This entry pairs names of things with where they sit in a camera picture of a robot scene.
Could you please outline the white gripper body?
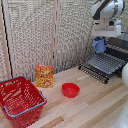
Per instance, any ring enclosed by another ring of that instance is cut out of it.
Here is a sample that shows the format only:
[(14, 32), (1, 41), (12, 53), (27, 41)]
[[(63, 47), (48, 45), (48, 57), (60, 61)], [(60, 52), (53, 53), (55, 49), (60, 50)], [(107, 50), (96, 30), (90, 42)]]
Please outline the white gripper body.
[(107, 28), (101, 27), (100, 25), (94, 25), (92, 27), (93, 36), (103, 37), (118, 37), (121, 35), (121, 26), (108, 26)]

